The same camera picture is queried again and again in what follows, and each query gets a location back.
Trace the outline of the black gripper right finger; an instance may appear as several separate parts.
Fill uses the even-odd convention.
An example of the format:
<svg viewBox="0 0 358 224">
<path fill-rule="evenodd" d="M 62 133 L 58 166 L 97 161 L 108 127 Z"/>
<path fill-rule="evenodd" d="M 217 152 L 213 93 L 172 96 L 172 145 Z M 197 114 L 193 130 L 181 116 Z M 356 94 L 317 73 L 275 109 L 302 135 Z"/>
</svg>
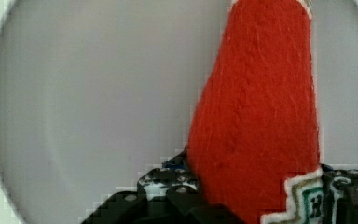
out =
<svg viewBox="0 0 358 224">
<path fill-rule="evenodd" d="M 358 224 L 358 170 L 323 164 L 323 224 Z"/>
</svg>

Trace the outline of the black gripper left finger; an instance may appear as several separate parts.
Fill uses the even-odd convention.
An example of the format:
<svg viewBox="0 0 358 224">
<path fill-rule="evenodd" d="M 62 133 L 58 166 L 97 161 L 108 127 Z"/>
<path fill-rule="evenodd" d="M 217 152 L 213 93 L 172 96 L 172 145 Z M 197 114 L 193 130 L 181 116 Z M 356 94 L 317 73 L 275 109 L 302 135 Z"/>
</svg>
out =
<svg viewBox="0 0 358 224">
<path fill-rule="evenodd" d="M 135 191 L 110 196 L 81 224 L 245 224 L 221 203 L 208 203 L 187 151 L 137 181 Z"/>
</svg>

